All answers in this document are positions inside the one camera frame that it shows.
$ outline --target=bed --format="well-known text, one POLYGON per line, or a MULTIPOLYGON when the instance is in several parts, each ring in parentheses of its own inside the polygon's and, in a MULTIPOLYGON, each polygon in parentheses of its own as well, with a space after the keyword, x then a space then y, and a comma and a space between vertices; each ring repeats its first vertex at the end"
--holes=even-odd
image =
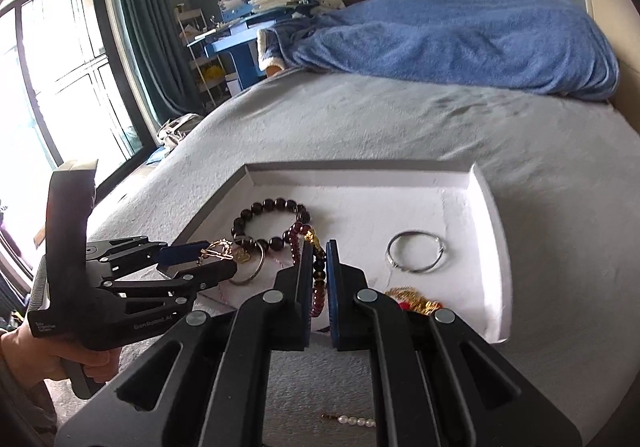
MULTIPOLYGON (((640 367, 640 140, 607 104, 288 70, 210 114, 92 237, 171 242, 245 162, 353 158, 479 163, 513 275, 511 339, 497 348, 586 444, 640 367)), ((372 416, 366 355, 312 342, 273 355, 264 442, 373 445, 371 430, 319 419, 372 416)), ((123 363, 145 347, 127 348, 123 363)), ((51 388, 64 421, 82 403, 66 383, 51 388)))

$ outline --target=human hand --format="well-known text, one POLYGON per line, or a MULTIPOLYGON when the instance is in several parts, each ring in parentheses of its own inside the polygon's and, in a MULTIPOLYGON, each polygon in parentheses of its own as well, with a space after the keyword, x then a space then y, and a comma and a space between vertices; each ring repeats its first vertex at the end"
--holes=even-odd
POLYGON ((118 374, 120 350, 92 351, 63 337, 37 339, 28 321, 17 330, 0 336, 0 352, 15 380, 25 390, 45 379, 65 380, 60 358, 84 365, 84 373, 98 383, 118 374))

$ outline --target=stuffed animal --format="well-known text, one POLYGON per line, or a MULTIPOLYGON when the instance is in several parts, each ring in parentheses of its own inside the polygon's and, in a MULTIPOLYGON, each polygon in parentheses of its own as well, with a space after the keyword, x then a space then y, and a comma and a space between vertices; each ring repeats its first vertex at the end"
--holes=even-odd
POLYGON ((342 0, 316 0, 318 6, 311 9, 311 15, 322 15, 331 10, 341 10, 345 8, 342 0))

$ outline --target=teal curtain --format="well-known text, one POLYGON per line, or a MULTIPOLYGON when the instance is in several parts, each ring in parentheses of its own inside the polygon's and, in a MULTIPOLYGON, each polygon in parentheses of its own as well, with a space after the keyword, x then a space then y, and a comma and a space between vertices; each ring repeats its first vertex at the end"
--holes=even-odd
POLYGON ((186 50, 169 0, 114 0, 139 85, 159 123, 188 112, 203 113, 186 50))

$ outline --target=silver rivet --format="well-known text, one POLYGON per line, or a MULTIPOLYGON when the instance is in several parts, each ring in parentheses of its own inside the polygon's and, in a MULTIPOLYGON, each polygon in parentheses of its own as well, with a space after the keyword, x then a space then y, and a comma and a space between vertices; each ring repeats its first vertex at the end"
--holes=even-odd
POLYGON ((189 326, 200 326, 207 322, 207 314, 202 310, 196 310, 187 315, 187 324, 189 326))
POLYGON ((442 324, 451 324, 454 320, 456 320, 456 314, 453 313, 449 308, 440 308, 433 314, 436 321, 442 324))
POLYGON ((262 300, 268 302, 269 304, 275 304, 276 302, 280 302, 283 299, 284 293, 279 290, 269 290, 262 296, 262 300))
POLYGON ((364 290, 360 290, 358 292, 357 297, 358 300, 362 302, 373 302, 378 298, 378 294, 370 288, 365 288, 364 290))

